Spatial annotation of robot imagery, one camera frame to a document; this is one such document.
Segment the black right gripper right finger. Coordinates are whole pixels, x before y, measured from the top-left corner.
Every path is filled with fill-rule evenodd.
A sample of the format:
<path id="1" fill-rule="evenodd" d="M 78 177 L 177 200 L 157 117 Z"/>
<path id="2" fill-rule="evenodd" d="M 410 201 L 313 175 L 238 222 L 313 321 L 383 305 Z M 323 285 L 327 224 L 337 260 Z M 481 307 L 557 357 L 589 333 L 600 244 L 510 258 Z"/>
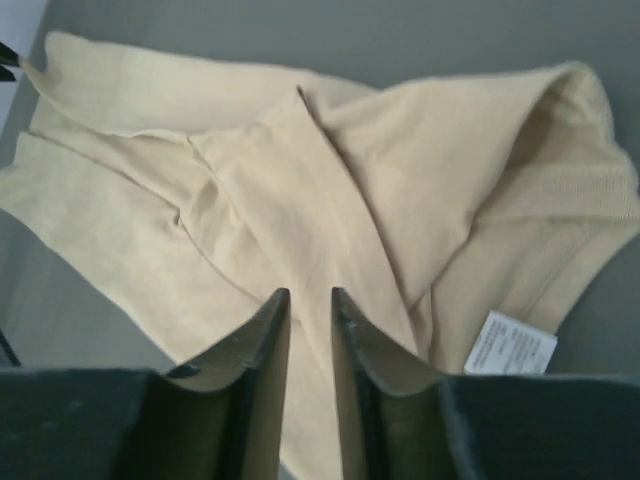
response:
<path id="1" fill-rule="evenodd" d="M 331 293 L 347 479 L 635 479 L 639 381 L 464 376 L 421 361 Z"/>

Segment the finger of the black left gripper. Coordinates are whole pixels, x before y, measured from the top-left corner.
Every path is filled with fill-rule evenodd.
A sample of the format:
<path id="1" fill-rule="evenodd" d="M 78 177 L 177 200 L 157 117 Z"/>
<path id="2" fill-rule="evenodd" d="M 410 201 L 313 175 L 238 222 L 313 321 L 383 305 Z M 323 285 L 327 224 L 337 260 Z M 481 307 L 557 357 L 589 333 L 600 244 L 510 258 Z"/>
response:
<path id="1" fill-rule="evenodd" d="M 3 42 L 0 42 L 0 65 L 3 67 L 18 67 L 19 63 L 19 54 Z"/>
<path id="2" fill-rule="evenodd" d="M 15 75 L 6 67 L 0 66 L 0 82 L 15 82 Z"/>

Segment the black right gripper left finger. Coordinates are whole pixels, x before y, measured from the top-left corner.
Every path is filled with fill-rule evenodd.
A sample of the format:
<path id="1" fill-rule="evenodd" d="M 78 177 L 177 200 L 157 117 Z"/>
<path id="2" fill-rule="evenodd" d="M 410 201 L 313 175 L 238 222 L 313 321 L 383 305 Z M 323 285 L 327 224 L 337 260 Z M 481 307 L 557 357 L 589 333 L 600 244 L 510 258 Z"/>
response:
<path id="1" fill-rule="evenodd" d="M 168 373 L 4 368 L 2 477 L 276 478 L 290 325 L 279 289 Z"/>

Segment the beige t shirt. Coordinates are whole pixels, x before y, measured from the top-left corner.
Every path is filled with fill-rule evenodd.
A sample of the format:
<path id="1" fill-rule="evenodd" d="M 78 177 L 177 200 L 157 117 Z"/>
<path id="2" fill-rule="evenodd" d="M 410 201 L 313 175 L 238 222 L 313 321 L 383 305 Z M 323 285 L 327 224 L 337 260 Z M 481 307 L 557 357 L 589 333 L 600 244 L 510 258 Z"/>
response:
<path id="1" fill-rule="evenodd" d="M 375 90 L 61 32 L 1 172 L 1 207 L 184 361 L 280 287 L 292 331 L 280 457 L 342 475 L 330 293 L 447 373 L 487 315 L 555 333 L 639 232 L 638 176 L 594 72 Z"/>

